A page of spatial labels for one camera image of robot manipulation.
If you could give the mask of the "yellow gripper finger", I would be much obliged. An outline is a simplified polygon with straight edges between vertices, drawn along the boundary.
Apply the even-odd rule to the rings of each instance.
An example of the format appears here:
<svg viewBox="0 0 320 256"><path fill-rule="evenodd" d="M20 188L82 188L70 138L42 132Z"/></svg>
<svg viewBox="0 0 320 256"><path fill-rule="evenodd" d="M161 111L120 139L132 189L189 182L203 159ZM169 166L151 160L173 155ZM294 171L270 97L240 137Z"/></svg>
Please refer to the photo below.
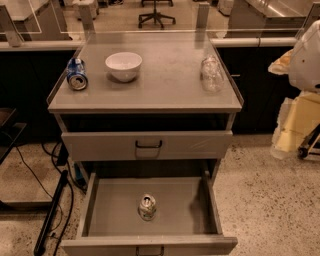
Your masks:
<svg viewBox="0 0 320 256"><path fill-rule="evenodd" d="M277 159L292 156L320 124L320 94L301 92L281 104L270 153Z"/></svg>
<svg viewBox="0 0 320 256"><path fill-rule="evenodd" d="M272 62L268 67L268 71L276 75L287 75L290 70L292 52L293 50L289 50L286 53L284 53L281 57L279 57L277 60Z"/></svg>

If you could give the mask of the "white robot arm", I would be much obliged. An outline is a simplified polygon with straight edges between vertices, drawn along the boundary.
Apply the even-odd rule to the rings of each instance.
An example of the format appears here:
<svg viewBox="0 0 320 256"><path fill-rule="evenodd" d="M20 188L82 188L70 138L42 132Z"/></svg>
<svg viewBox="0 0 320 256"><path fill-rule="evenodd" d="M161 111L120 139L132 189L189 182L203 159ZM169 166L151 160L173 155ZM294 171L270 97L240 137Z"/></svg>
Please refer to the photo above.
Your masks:
<svg viewBox="0 0 320 256"><path fill-rule="evenodd" d="M285 98L272 137L271 155L284 159L298 152L303 141L320 124L320 21L315 21L294 48L268 67L276 75L288 75L289 84L300 90Z"/></svg>

